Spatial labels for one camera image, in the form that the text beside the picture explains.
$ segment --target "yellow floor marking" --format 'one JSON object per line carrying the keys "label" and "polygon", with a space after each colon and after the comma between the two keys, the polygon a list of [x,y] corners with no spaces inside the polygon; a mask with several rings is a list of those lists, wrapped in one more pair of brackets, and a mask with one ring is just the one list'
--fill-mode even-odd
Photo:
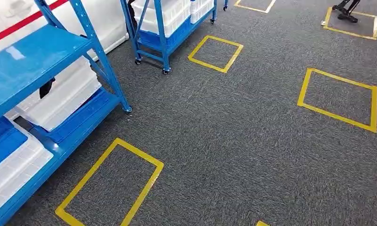
{"label": "yellow floor marking", "polygon": [[[224,68],[220,68],[220,67],[205,63],[203,61],[200,61],[200,60],[197,60],[197,59],[194,58],[194,55],[198,52],[198,50],[203,46],[203,44],[205,44],[206,40],[208,40],[208,39],[214,39],[214,40],[221,41],[221,42],[224,42],[224,43],[238,47],[238,49],[235,51],[235,53],[233,54],[233,56],[231,57],[231,59],[228,61],[227,65]],[[207,35],[207,36],[204,37],[204,39],[202,39],[202,41],[198,44],[198,46],[195,47],[195,49],[190,53],[190,55],[188,56],[188,59],[197,63],[197,64],[200,64],[202,66],[209,67],[209,68],[215,69],[216,71],[220,71],[220,72],[223,72],[223,73],[227,73],[228,69],[230,69],[230,67],[234,63],[235,59],[237,59],[237,57],[240,54],[243,47],[244,46],[239,44],[239,43],[232,42],[232,41],[225,40],[225,39],[221,39],[221,38],[214,37],[214,36],[211,36],[211,35]]]}
{"label": "yellow floor marking", "polygon": [[91,167],[91,169],[87,172],[87,174],[81,179],[81,181],[75,186],[75,188],[71,191],[71,193],[65,198],[64,201],[58,206],[55,210],[55,213],[66,223],[72,226],[84,226],[78,219],[74,218],[72,215],[68,214],[65,211],[66,206],[72,201],[72,199],[76,196],[76,194],[82,189],[82,187],[87,183],[90,177],[96,172],[98,167],[104,162],[104,160],[108,157],[108,155],[115,149],[117,145],[121,145],[122,147],[126,148],[127,150],[131,151],[132,153],[138,155],[139,157],[147,160],[148,162],[152,163],[156,166],[154,173],[152,174],[151,178],[145,185],[144,189],[141,191],[140,195],[137,197],[136,201],[134,202],[133,206],[131,207],[130,211],[127,213],[125,218],[123,219],[120,226],[128,226],[134,215],[136,214],[138,208],[143,203],[144,198],[147,196],[148,192],[150,191],[151,187],[155,183],[156,179],[158,178],[160,172],[163,169],[163,163],[152,156],[148,155],[147,153],[140,151],[139,149],[135,148],[131,144],[121,140],[120,138],[116,138],[112,144],[106,149],[103,155],[97,160],[97,162]]}
{"label": "yellow floor marking", "polygon": [[[360,86],[360,87],[363,87],[363,88],[366,88],[366,89],[370,89],[371,90],[370,125],[365,125],[363,123],[353,121],[351,119],[336,115],[334,113],[324,111],[320,108],[305,104],[304,99],[305,99],[305,95],[306,95],[307,86],[309,84],[310,75],[312,74],[312,72],[316,72],[316,73],[319,73],[319,74],[322,74],[322,75],[325,75],[325,76],[328,76],[328,77],[331,77],[331,78],[334,78],[334,79],[337,79],[337,80],[340,80],[340,81],[344,81],[344,82],[347,82],[347,83],[350,83],[350,84],[353,84],[353,85],[356,85],[356,86]],[[339,76],[336,76],[336,75],[333,75],[333,74],[330,74],[330,73],[327,73],[327,72],[324,72],[324,71],[320,71],[320,70],[315,69],[315,68],[308,68],[307,71],[306,71],[305,79],[303,81],[301,92],[299,94],[297,105],[301,106],[301,107],[305,107],[305,108],[310,109],[312,111],[324,114],[324,115],[329,116],[331,118],[344,121],[344,122],[352,124],[354,126],[372,131],[374,133],[377,132],[377,87],[376,86],[369,86],[369,85],[366,85],[366,84],[363,84],[363,83],[360,83],[360,82],[345,79],[345,78],[342,78],[342,77],[339,77]]]}
{"label": "yellow floor marking", "polygon": [[328,29],[328,30],[331,30],[331,31],[334,31],[334,32],[349,34],[349,35],[352,35],[352,36],[361,37],[361,38],[365,38],[365,39],[377,40],[377,16],[371,15],[371,14],[366,14],[366,13],[360,13],[360,12],[352,12],[353,14],[369,16],[369,17],[374,18],[373,36],[366,36],[366,35],[356,34],[356,33],[352,33],[352,32],[346,32],[346,31],[342,31],[342,30],[335,29],[335,28],[332,28],[332,27],[328,27],[329,19],[331,17],[331,12],[332,12],[332,7],[329,7],[328,10],[327,10],[326,17],[324,19],[324,21],[325,21],[325,25],[323,26],[324,29]]}
{"label": "yellow floor marking", "polygon": [[262,222],[262,221],[258,221],[258,222],[256,223],[256,226],[269,226],[269,225],[266,224],[266,223],[264,223],[264,222]]}
{"label": "yellow floor marking", "polygon": [[270,12],[270,9],[273,7],[274,3],[276,0],[272,0],[272,2],[270,3],[270,5],[267,7],[266,10],[261,10],[261,9],[257,9],[257,8],[251,8],[251,7],[247,7],[247,6],[242,6],[240,5],[240,2],[242,0],[237,0],[234,4],[234,6],[237,6],[237,7],[241,7],[241,8],[246,8],[246,9],[250,9],[250,10],[253,10],[253,11],[258,11],[258,12],[262,12],[262,13],[269,13]]}

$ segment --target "blue tray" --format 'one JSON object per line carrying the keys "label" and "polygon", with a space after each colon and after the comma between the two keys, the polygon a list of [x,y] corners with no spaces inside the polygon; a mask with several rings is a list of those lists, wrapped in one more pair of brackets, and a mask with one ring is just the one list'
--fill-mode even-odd
{"label": "blue tray", "polygon": [[33,125],[33,128],[40,134],[51,138],[55,143],[61,143],[73,133],[76,128],[101,109],[110,98],[112,98],[112,94],[108,93],[103,87],[101,87],[78,110],[51,132],[47,132],[45,129],[37,125]]}
{"label": "blue tray", "polygon": [[17,130],[4,116],[0,118],[0,162],[19,148],[25,141],[25,136]]}
{"label": "blue tray", "polygon": [[[187,33],[187,30],[191,28],[191,16],[189,16],[176,30],[173,34],[166,38],[166,47],[170,48],[179,42],[184,35]],[[144,45],[158,45],[160,46],[159,35],[153,32],[139,31],[141,38],[141,43]]]}

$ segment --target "wheel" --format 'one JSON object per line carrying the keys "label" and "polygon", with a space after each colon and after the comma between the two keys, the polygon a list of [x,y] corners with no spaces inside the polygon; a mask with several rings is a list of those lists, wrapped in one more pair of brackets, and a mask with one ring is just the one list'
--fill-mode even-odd
{"label": "wheel", "polygon": [[128,107],[128,110],[127,110],[127,111],[125,110],[125,114],[130,115],[131,112],[132,112],[132,107],[129,106],[129,107]]}

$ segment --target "blue shelf frame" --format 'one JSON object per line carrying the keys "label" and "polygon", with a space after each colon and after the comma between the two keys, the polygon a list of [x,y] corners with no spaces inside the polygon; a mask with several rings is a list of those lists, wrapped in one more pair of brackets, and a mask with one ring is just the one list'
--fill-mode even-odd
{"label": "blue shelf frame", "polygon": [[[197,23],[191,24],[190,28],[185,32],[185,34],[182,35],[182,37],[170,48],[167,48],[166,46],[166,37],[165,37],[165,31],[163,29],[162,7],[161,7],[160,0],[153,0],[153,1],[155,4],[155,13],[156,13],[156,19],[158,22],[160,45],[143,44],[138,38],[138,31],[140,30],[141,24],[143,23],[143,19],[144,19],[144,16],[148,7],[149,0],[145,1],[143,13],[141,14],[140,21],[138,22],[136,30],[134,30],[133,21],[130,16],[130,12],[128,10],[128,4],[126,0],[120,0],[120,3],[122,5],[123,12],[125,15],[128,32],[131,37],[130,40],[132,42],[134,54],[136,57],[136,63],[140,64],[139,62],[141,62],[141,60],[143,59],[142,55],[150,57],[152,59],[162,62],[163,63],[162,72],[164,74],[168,74],[171,70],[170,65],[169,65],[169,56],[181,45],[181,43],[183,43],[185,39],[187,39],[188,36],[190,36],[192,32],[194,32],[199,27],[199,25],[210,15],[210,13],[212,13],[212,18],[210,19],[211,23],[213,24],[216,21],[217,0],[214,0],[213,8],[206,15],[204,15]],[[228,7],[228,0],[225,0],[223,10],[226,11],[227,7]],[[141,49],[142,46],[148,47],[148,48],[151,48],[160,52],[161,57],[146,52],[145,50]]]}
{"label": "blue shelf frame", "polygon": [[[110,85],[114,94],[106,92],[109,98],[104,107],[77,127],[72,134],[59,144],[54,143],[48,137],[42,136],[34,129],[31,130],[31,133],[42,142],[54,157],[0,208],[0,226],[6,224],[15,212],[39,189],[113,109],[121,104],[124,111],[131,112],[131,106],[123,94],[81,0],[69,0],[69,2],[87,36],[77,36],[67,32],[64,26],[52,14],[45,0],[34,1],[46,18],[48,25],[45,25],[10,47],[14,50],[16,49],[21,54],[21,58],[18,58],[20,57],[18,53],[16,56],[11,54],[9,52],[10,48],[0,51],[0,117],[81,56],[89,60],[97,73]],[[52,40],[53,42],[46,43],[46,45],[42,44],[46,40]],[[56,44],[60,44],[61,47],[55,48]],[[87,51],[90,49],[93,49],[97,53],[102,68],[88,56]],[[49,55],[48,53],[51,51],[57,52]],[[38,63],[24,65],[24,63],[32,62]],[[12,75],[12,79],[6,76],[9,74]]]}

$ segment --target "white container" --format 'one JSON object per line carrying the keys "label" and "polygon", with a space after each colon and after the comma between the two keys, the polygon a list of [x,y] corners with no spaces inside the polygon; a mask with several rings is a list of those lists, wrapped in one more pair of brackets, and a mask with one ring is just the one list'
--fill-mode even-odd
{"label": "white container", "polygon": [[[136,0],[131,4],[134,9],[135,17],[138,17],[138,21],[140,20],[141,14],[143,12],[144,4],[145,0]],[[175,17],[180,14],[182,9],[186,8],[190,4],[190,0],[161,0],[160,5],[162,8],[163,23],[169,24]],[[144,20],[156,21],[154,0],[149,1]]]}
{"label": "white container", "polygon": [[26,120],[52,131],[89,99],[101,84],[87,64],[61,84],[51,89],[43,99],[29,106],[18,105],[15,110]]}
{"label": "white container", "polygon": [[[75,62],[73,62],[71,65],[69,65],[67,68],[63,69],[57,76],[55,76],[55,82],[52,83],[52,88],[48,95],[52,94],[57,86],[68,80],[70,77],[73,77],[76,72],[79,71],[79,69],[83,67],[87,67],[88,60],[84,57],[80,57]],[[15,108],[11,109],[6,114],[6,117],[8,119],[11,119],[11,116],[13,116],[15,113],[19,115],[19,113],[24,113],[30,110],[33,106],[35,106],[40,101],[40,93],[39,90],[35,91],[34,93],[30,94],[25,100],[23,100],[21,103],[19,103]]]}
{"label": "white container", "polygon": [[[176,17],[172,18],[169,21],[164,20],[163,29],[165,31],[165,37],[166,38],[170,37],[189,16],[190,16],[190,5],[186,5],[185,8],[181,9],[180,12],[176,14]],[[135,19],[138,23],[140,21],[140,16],[136,16]],[[143,24],[141,25],[140,30],[153,32],[159,35],[157,20],[156,19],[153,21],[144,20]]]}
{"label": "white container", "polygon": [[197,9],[194,12],[192,11],[193,5],[191,5],[191,23],[194,24],[198,22],[205,14],[207,14],[214,7],[214,5],[215,3],[213,0],[207,0],[205,4],[203,4],[199,9]]}
{"label": "white container", "polygon": [[202,8],[202,6],[206,5],[208,0],[191,0],[191,14],[197,12]]}
{"label": "white container", "polygon": [[54,156],[33,135],[14,126],[28,139],[0,162],[0,207]]}

